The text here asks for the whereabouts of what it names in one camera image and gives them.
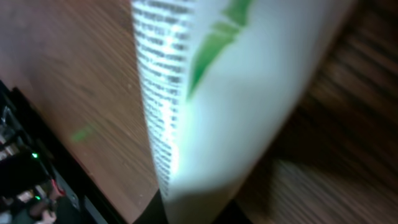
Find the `white bamboo print tube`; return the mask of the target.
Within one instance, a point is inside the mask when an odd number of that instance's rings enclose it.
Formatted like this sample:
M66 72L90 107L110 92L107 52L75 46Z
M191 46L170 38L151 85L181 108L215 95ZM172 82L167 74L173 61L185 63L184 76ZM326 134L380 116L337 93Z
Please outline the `white bamboo print tube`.
M137 68L167 223L211 223L265 153L354 7L136 0Z

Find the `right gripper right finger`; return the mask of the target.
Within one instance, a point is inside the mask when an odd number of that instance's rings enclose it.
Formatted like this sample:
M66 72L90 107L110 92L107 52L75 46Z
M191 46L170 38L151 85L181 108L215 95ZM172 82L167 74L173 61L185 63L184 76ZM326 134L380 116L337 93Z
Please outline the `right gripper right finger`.
M240 209L235 200L224 208L213 224L252 224L250 219Z

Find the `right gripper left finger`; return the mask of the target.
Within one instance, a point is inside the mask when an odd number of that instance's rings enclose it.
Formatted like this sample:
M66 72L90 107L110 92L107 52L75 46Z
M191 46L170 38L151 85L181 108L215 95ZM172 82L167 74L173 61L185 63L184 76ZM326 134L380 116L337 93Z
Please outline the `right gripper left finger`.
M156 191L148 206L132 224L168 224L160 190Z

